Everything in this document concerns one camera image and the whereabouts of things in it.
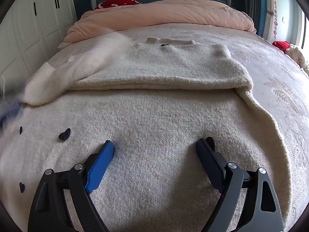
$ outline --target black door handle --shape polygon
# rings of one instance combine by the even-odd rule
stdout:
[[[60,5],[59,5],[59,0],[57,0],[57,4],[58,4],[58,8],[60,8]]]
[[[56,9],[57,9],[58,7],[57,7],[57,1],[56,0],[55,0],[55,5],[56,5]]]
[[[33,3],[33,7],[34,7],[34,14],[37,16],[36,2]]]

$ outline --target knit texture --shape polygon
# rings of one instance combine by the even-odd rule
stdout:
[[[109,139],[115,144],[114,158],[91,194],[109,230],[200,231],[219,193],[211,187],[195,142],[212,136],[227,161],[251,171],[266,168],[286,218],[291,201],[286,148],[252,87],[248,72],[224,45],[148,38],[72,86],[85,91],[25,108],[1,140],[1,199],[26,231],[44,170],[69,170]],[[23,133],[15,135],[20,126]],[[57,142],[68,127],[69,139]],[[16,197],[21,179],[27,190]]]
[[[110,32],[97,38],[80,53],[70,56],[58,69],[45,62],[28,81],[22,101],[31,105],[53,101],[76,81],[100,71],[130,46],[127,37]]]

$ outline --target metal screw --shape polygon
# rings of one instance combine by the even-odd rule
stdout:
[[[235,169],[237,167],[237,165],[234,162],[230,162],[230,163],[228,163],[228,167]]]
[[[52,174],[52,172],[53,172],[53,171],[52,171],[51,169],[46,169],[46,170],[45,170],[45,174],[46,174],[46,175],[50,175],[50,174]]]
[[[75,169],[75,170],[81,170],[82,167],[83,167],[83,165],[80,164],[80,163],[78,163],[78,164],[76,164],[76,165],[74,166],[74,169]]]
[[[266,170],[264,168],[262,168],[262,167],[259,168],[259,172],[261,174],[266,174]]]

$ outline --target pink duvet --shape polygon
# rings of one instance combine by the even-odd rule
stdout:
[[[59,46],[107,33],[165,23],[214,25],[255,33],[253,21],[228,5],[208,0],[163,0],[146,4],[118,6],[86,12],[68,30]]]

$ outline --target blue gripper pad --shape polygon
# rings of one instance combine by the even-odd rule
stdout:
[[[102,151],[88,172],[85,189],[89,194],[99,187],[105,171],[114,155],[114,144],[111,141],[107,140],[103,146]]]

